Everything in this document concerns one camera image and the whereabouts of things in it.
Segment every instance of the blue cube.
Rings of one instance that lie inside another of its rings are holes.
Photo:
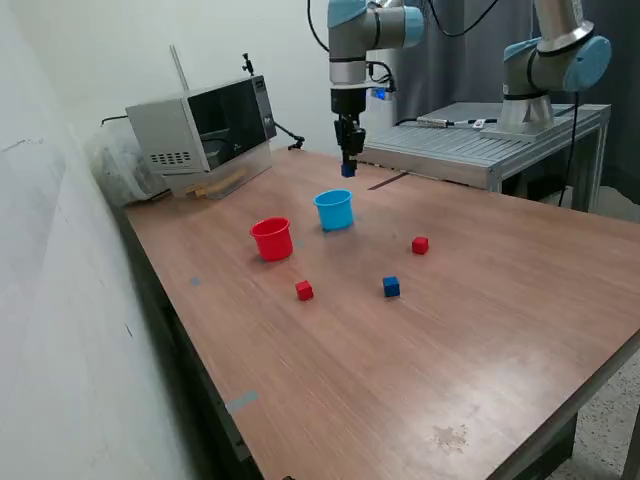
[[[398,282],[396,277],[384,277],[382,279],[382,285],[384,286],[385,297],[400,296],[400,282]]]
[[[342,176],[344,178],[351,178],[356,176],[356,171],[351,165],[347,165],[346,163],[342,164]]]

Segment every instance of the gray curtain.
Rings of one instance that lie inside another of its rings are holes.
[[[502,0],[474,30],[461,38],[442,35],[426,0],[419,6],[427,20],[426,41],[395,54],[397,117],[409,118],[455,102],[501,102],[502,56],[507,45],[539,35],[532,0]],[[472,23],[490,0],[434,0],[443,27],[459,32]],[[585,17],[613,45],[605,77],[581,96],[581,103],[612,104],[603,184],[640,203],[640,161],[636,147],[640,113],[640,24],[637,2],[583,0]],[[553,95],[555,102],[571,103]]]

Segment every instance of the white wall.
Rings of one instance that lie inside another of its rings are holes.
[[[327,54],[311,36],[304,0],[10,0],[81,141],[99,121],[140,101],[179,91],[169,45],[189,86],[240,78],[242,53],[266,76],[276,119],[307,148],[338,153]],[[327,0],[313,0],[326,42]],[[391,105],[374,101],[363,123],[390,125]],[[291,143],[283,134],[276,145]]]
[[[5,0],[0,105],[0,478],[196,478],[120,234]]]

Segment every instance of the red cup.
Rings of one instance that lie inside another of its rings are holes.
[[[263,260],[276,262],[293,253],[290,225],[291,222],[284,217],[272,217],[253,226],[251,236],[256,239]]]

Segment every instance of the robotic arm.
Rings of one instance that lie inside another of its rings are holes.
[[[367,104],[368,51],[405,48],[424,36],[424,17],[420,9],[405,7],[402,0],[382,4],[366,0],[329,1],[329,62],[331,110],[338,145],[342,149],[342,175],[353,177],[362,153],[366,131],[360,127],[360,114]]]
[[[367,52],[410,47],[424,37],[424,17],[418,8],[405,7],[403,0],[366,1],[329,0],[331,110],[338,115],[334,124],[345,177],[355,175],[354,157],[364,148],[366,132],[359,117],[366,109],[366,90],[373,86],[367,83]],[[505,50],[504,103],[497,135],[491,136],[518,135],[520,140],[522,134],[553,127],[549,91],[577,93],[591,88],[611,59],[609,40],[594,35],[593,23],[584,20],[582,0],[534,1],[542,37]]]
[[[578,93],[604,75],[611,43],[584,20],[581,0],[535,0],[541,38],[504,52],[504,103],[497,132],[535,135],[554,125],[549,91]]]

